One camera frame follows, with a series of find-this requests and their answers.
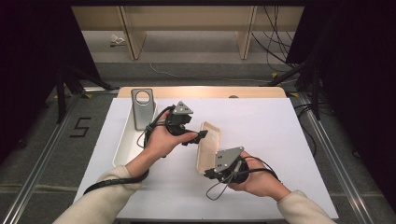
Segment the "gray carpet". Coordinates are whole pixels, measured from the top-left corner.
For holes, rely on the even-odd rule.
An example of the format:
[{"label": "gray carpet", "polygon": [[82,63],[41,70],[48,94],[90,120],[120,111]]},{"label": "gray carpet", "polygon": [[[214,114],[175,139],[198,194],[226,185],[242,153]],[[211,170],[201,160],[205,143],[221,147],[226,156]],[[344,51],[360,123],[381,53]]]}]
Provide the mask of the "gray carpet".
[{"label": "gray carpet", "polygon": [[[155,63],[153,66],[158,71],[183,76],[183,78],[158,74],[149,67],[148,63],[97,64],[102,80],[113,86],[258,86],[263,82],[236,81],[224,78],[271,80],[270,74],[272,71],[266,64]],[[288,69],[288,67],[278,65],[277,69]],[[84,86],[94,86],[87,80],[81,82]],[[293,90],[292,84],[293,82],[282,85],[282,87],[286,90]],[[20,223],[51,223],[73,202],[79,182],[84,175],[105,121],[107,110],[114,97],[116,97],[115,94],[94,94],[92,98],[78,100],[59,145],[53,152],[35,193],[21,216]],[[290,99],[294,105],[301,104],[299,98]],[[35,165],[35,161],[53,131],[57,119],[57,105],[53,95],[49,97],[47,103],[49,108],[43,108],[35,124],[30,128],[29,134],[25,137],[27,147],[13,151],[0,166],[0,217],[4,217],[18,193],[20,185],[30,174],[30,170]],[[320,110],[322,111],[320,113],[321,122],[364,201],[366,201],[375,223],[396,223],[395,214],[376,187],[364,164],[359,158],[352,155],[353,146],[350,144],[337,117],[332,115],[329,107],[322,107]],[[70,135],[83,133],[82,130],[75,130],[79,118],[91,118],[80,123],[89,127],[89,130],[83,138],[71,138]],[[315,160],[340,216],[337,223],[359,223],[306,115],[302,116],[302,124],[314,136],[318,145]],[[308,135],[306,138],[309,146],[313,148],[312,140]]]}]

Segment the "circular hole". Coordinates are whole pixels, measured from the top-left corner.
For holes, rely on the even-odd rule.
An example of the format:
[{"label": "circular hole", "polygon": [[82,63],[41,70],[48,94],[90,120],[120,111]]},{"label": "circular hole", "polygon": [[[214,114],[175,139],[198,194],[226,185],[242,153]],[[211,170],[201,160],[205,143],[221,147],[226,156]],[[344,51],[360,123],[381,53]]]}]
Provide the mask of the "circular hole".
[{"label": "circular hole", "polygon": [[149,94],[146,91],[139,91],[135,99],[140,105],[146,105],[149,103]]}]

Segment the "silver bracket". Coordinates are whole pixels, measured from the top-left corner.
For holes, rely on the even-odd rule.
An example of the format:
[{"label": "silver bracket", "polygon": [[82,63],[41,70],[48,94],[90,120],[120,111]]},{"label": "silver bracket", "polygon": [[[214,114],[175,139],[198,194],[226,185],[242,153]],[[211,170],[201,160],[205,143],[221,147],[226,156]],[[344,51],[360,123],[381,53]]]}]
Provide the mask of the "silver bracket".
[{"label": "silver bracket", "polygon": [[188,114],[192,114],[192,110],[189,109],[188,106],[186,106],[185,104],[183,104],[183,102],[179,101],[177,106],[175,107],[173,114],[174,115],[188,115]]},{"label": "silver bracket", "polygon": [[239,154],[244,150],[243,147],[233,147],[230,149],[218,151],[216,153],[215,172],[219,173],[227,169],[238,158]]},{"label": "silver bracket", "polygon": [[[137,94],[142,91],[148,95],[148,99],[137,99]],[[146,126],[152,121],[155,110],[152,89],[133,89],[131,94],[134,111],[134,128],[137,131],[144,131]]]}]

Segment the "white desk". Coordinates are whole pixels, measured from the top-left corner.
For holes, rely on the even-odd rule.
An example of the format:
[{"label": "white desk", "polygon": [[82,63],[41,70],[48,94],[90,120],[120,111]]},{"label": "white desk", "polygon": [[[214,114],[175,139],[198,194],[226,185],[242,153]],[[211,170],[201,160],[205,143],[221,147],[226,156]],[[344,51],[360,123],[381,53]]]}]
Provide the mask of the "white desk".
[{"label": "white desk", "polygon": [[[158,98],[156,103],[161,110],[179,100],[194,111],[188,129],[198,131],[203,121],[220,127],[220,149],[245,147],[250,154],[268,162],[291,190],[304,191],[331,218],[338,218],[289,99]],[[101,173],[113,168],[112,160],[131,103],[127,98],[114,99],[76,199]],[[198,175],[196,150],[196,145],[178,146],[165,159],[156,162],[144,187],[131,197],[118,218],[146,221],[283,218],[272,199],[245,192],[227,189],[217,201],[208,200],[205,193],[217,181]]]}]

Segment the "person's right hand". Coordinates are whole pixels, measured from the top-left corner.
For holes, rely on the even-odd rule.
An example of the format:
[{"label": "person's right hand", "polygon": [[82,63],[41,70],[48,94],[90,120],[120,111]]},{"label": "person's right hand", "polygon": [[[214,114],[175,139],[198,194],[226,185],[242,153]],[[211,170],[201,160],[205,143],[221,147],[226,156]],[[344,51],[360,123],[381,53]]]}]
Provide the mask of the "person's right hand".
[{"label": "person's right hand", "polygon": [[[246,158],[249,169],[265,168],[261,161],[254,158],[247,158],[250,155],[246,151],[242,151],[240,156]],[[231,183],[228,185],[230,189],[236,191],[246,191],[259,197],[269,196],[277,202],[290,194],[282,183],[280,183],[273,175],[265,171],[250,173],[247,180],[243,183]]]}]

